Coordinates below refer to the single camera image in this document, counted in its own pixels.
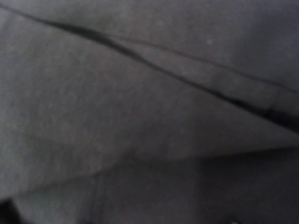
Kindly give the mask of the black long sleeve shirt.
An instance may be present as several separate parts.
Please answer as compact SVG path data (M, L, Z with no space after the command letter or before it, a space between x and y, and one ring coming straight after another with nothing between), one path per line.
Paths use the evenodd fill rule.
M3 0L3 224L296 224L296 0Z

